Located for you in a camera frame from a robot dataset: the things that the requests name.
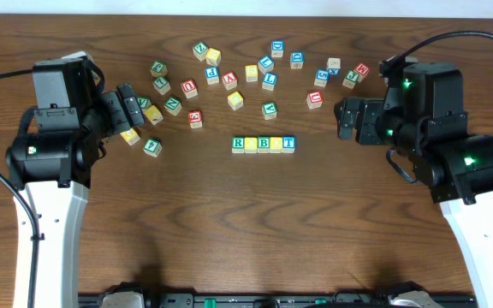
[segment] green led light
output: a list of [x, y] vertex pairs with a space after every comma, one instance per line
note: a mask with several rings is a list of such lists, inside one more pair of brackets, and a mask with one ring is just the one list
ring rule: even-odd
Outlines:
[[471, 166], [472, 164], [477, 162], [476, 160], [474, 160], [470, 157], [463, 158], [463, 161], [466, 162], [466, 166]]

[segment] wooden table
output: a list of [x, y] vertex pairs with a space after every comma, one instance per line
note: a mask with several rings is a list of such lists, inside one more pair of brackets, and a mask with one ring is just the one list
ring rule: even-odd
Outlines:
[[[201, 293], [325, 293], [372, 289], [413, 280], [433, 292], [472, 291], [456, 240], [423, 186], [409, 186], [386, 163], [385, 146], [336, 137], [332, 109], [346, 96], [381, 97], [377, 63], [447, 31], [493, 32], [493, 21], [352, 18], [212, 18], [169, 16], [0, 15], [0, 73], [87, 50], [107, 78], [106, 89], [130, 82], [159, 109], [149, 72], [168, 64], [178, 116], [163, 112], [142, 140], [163, 142], [158, 158], [119, 136], [95, 164], [80, 244], [80, 291], [101, 292], [121, 281]], [[244, 67], [284, 39], [274, 92], [245, 82]], [[245, 106], [233, 111], [222, 84], [208, 86], [204, 62], [192, 53], [203, 40], [222, 51], [220, 72], [239, 76]], [[288, 55], [302, 50], [303, 69]], [[493, 133], [493, 42], [456, 38], [416, 54], [454, 62], [465, 82], [473, 133]], [[342, 59], [342, 73], [321, 89], [323, 107], [309, 110], [317, 68]], [[354, 90], [344, 72], [364, 62], [371, 72]], [[199, 97], [179, 84], [194, 78]], [[265, 121], [261, 104], [275, 100], [278, 117]], [[31, 76], [0, 80], [0, 170], [22, 111], [36, 104]], [[187, 110], [201, 109], [192, 130]], [[235, 135], [292, 134], [292, 155], [232, 155]], [[15, 281], [15, 208], [0, 185], [0, 306], [10, 306]]]

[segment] wooden letter block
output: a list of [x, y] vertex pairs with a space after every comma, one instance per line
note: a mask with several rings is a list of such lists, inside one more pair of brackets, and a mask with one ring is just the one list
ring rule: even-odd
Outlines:
[[142, 109], [142, 111], [150, 108], [151, 100], [149, 98], [138, 97], [138, 105]]
[[315, 86], [325, 87], [329, 80], [329, 71], [326, 69], [318, 69], [315, 75]]
[[359, 63], [354, 71], [355, 73], [359, 73], [359, 81], [357, 82], [361, 82], [368, 75], [370, 69], [365, 64]]
[[357, 81], [359, 81], [359, 73], [349, 71], [347, 72], [346, 78], [343, 80], [342, 85], [348, 87], [349, 89], [353, 89], [355, 82]]
[[228, 104], [232, 110], [237, 110], [243, 106], [243, 97], [238, 91], [228, 95]]
[[296, 137], [282, 137], [281, 153], [294, 153], [296, 150]]
[[173, 116], [178, 116], [181, 110], [181, 103], [178, 98], [169, 98], [167, 103], [164, 104], [164, 108]]
[[181, 90], [186, 94], [186, 98], [197, 96], [197, 86], [193, 80], [186, 80], [181, 83]]
[[231, 152], [232, 153], [245, 152], [245, 139], [243, 137], [233, 137], [233, 139], [231, 140]]
[[264, 82], [262, 82], [262, 89], [273, 91], [275, 90], [276, 83], [277, 83], [277, 75], [273, 73], [267, 73], [264, 76]]
[[309, 109], [319, 108], [323, 104], [323, 94], [319, 91], [307, 94], [307, 106]]
[[249, 154], [258, 153], [258, 138], [256, 137], [245, 138], [245, 153], [249, 153]]
[[274, 64], [275, 63], [270, 56], [264, 56], [258, 61], [258, 69], [262, 72], [262, 74], [265, 74], [273, 70], [273, 67], [275, 66]]
[[167, 65], [160, 61], [155, 61], [151, 66], [151, 75], [155, 78], [164, 77], [167, 74]]
[[133, 145], [140, 140], [140, 136], [136, 133], [134, 128], [127, 130], [127, 132], [122, 132], [121, 136], [127, 141], [128, 145]]
[[329, 71], [330, 75], [338, 75], [341, 69], [340, 58], [329, 58], [326, 62], [326, 70]]
[[155, 106], [150, 106], [148, 109], [144, 110], [144, 116], [146, 116], [153, 125], [159, 123], [163, 119], [161, 111]]
[[270, 152], [270, 137], [258, 137], [258, 153]]
[[161, 153], [162, 149], [163, 147], [161, 146], [161, 143], [154, 139], [148, 139], [146, 145], [144, 145], [144, 152], [147, 155], [151, 155], [153, 157], [159, 156], [159, 153]]
[[209, 52], [209, 46], [207, 46], [203, 42], [198, 42], [193, 46], [193, 54], [199, 61], [203, 61], [206, 59], [206, 54]]
[[205, 68], [205, 75], [206, 82], [208, 82], [209, 85], [220, 82], [220, 73], [218, 72], [218, 68]]
[[153, 81], [153, 87], [159, 92], [159, 94], [164, 95], [170, 90], [170, 83], [164, 77], [159, 77]]
[[258, 69], [256, 68], [256, 65], [246, 65], [245, 73], [246, 82], [258, 81]]
[[189, 126], [192, 128], [200, 128], [203, 127], [203, 116], [201, 116], [201, 111], [189, 111]]
[[282, 137], [270, 138], [270, 153], [281, 153], [282, 151]]
[[290, 68], [302, 68], [304, 66], [304, 54], [296, 51], [290, 54]]
[[271, 42], [271, 57], [282, 57], [284, 54], [284, 41]]
[[264, 114], [264, 119], [275, 119], [277, 117], [277, 106], [275, 102], [269, 102], [262, 105], [262, 113]]
[[222, 59], [222, 53], [220, 50], [209, 48], [209, 52], [206, 53], [206, 63], [212, 66], [218, 66]]
[[233, 72], [228, 72], [222, 76], [222, 83], [226, 90], [231, 90], [237, 86], [237, 76]]

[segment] alphabet block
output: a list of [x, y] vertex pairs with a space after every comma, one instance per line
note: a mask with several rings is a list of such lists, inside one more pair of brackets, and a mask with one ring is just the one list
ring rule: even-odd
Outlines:
[[262, 113], [264, 114], [264, 119], [275, 119], [277, 117], [277, 106], [275, 102], [269, 102], [262, 105]]
[[246, 82], [258, 81], [258, 69], [256, 68], [256, 65], [246, 65], [245, 73]]
[[186, 98], [197, 96], [197, 86], [193, 80], [186, 80], [180, 84], [181, 90], [184, 91]]
[[282, 137], [270, 138], [270, 153], [281, 153], [282, 151]]
[[258, 152], [258, 138], [245, 138], [245, 153], [256, 154]]
[[233, 72], [228, 72], [222, 76], [222, 83], [226, 90], [231, 90], [237, 86], [237, 76]]
[[142, 111], [146, 110], [151, 106], [151, 100], [149, 98], [138, 97], [138, 105]]
[[159, 92], [159, 94], [164, 95], [170, 90], [170, 83], [164, 77], [159, 77], [153, 81], [153, 87]]
[[173, 116], [178, 116], [181, 110], [181, 102], [178, 98], [169, 98], [164, 104], [164, 108]]
[[150, 68], [151, 75], [155, 78], [164, 77], [167, 74], [167, 65], [160, 61], [155, 61]]
[[284, 41], [275, 40], [271, 42], [271, 57], [282, 57], [284, 54]]
[[355, 73], [359, 73], [359, 81], [357, 82], [361, 82], [368, 75], [370, 69], [365, 64], [359, 63], [354, 71]]
[[315, 86], [325, 87], [329, 80], [329, 71], [326, 69], [318, 69], [315, 75]]
[[203, 42], [198, 42], [193, 46], [193, 55], [199, 60], [203, 61], [206, 59], [206, 54], [209, 52], [209, 46]]
[[274, 64], [270, 56], [264, 56], [258, 61], [258, 69], [262, 74], [265, 74], [273, 70]]
[[237, 110], [243, 106], [243, 97], [238, 91], [228, 95], [228, 104], [232, 110]]
[[309, 109], [319, 108], [323, 104], [323, 94], [319, 91], [310, 92], [306, 101]]
[[295, 137], [282, 137], [282, 150], [281, 153], [294, 153], [296, 150], [296, 138]]
[[304, 66], [304, 54], [300, 51], [295, 51], [290, 54], [290, 68], [302, 68]]
[[270, 152], [270, 137], [258, 137], [258, 153]]
[[212, 66], [218, 66], [220, 60], [222, 60], [222, 52], [214, 48], [209, 48], [209, 51], [206, 53], [206, 63]]
[[205, 68], [206, 81], [209, 85], [220, 82], [220, 73], [218, 68]]
[[127, 132], [122, 132], [121, 136], [127, 141], [128, 145], [133, 145], [140, 140], [140, 136], [136, 133], [134, 128], [127, 130]]
[[200, 128], [203, 127], [203, 116], [201, 116], [201, 111], [190, 111], [188, 114], [189, 118], [189, 126], [192, 128]]
[[276, 83], [277, 83], [277, 75], [273, 73], [267, 73], [264, 76], [264, 82], [262, 82], [262, 89], [273, 91], [275, 90]]
[[146, 116], [153, 125], [159, 123], [163, 119], [161, 111], [155, 106], [150, 106], [148, 109], [144, 110], [144, 116]]
[[144, 145], [144, 152], [147, 155], [157, 157], [159, 156], [159, 153], [161, 153], [161, 150], [163, 147], [161, 146], [161, 143], [159, 141], [156, 141], [154, 139], [148, 139], [146, 142], [146, 145]]
[[233, 137], [233, 139], [231, 140], [231, 152], [232, 153], [245, 152], [245, 139], [243, 137]]

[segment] green block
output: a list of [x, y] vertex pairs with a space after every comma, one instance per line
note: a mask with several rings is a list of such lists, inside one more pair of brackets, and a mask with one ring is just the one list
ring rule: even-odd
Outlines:
[[153, 81], [153, 84], [157, 87], [157, 89], [161, 89], [164, 86], [167, 86], [169, 83], [164, 77], [159, 77]]
[[193, 50], [197, 52], [198, 54], [202, 54], [203, 52], [207, 51], [209, 49], [209, 46], [207, 46], [203, 42], [198, 42], [194, 47]]
[[274, 114], [277, 112], [277, 106], [275, 105], [275, 102], [269, 102], [264, 104], [264, 113], [266, 115]]

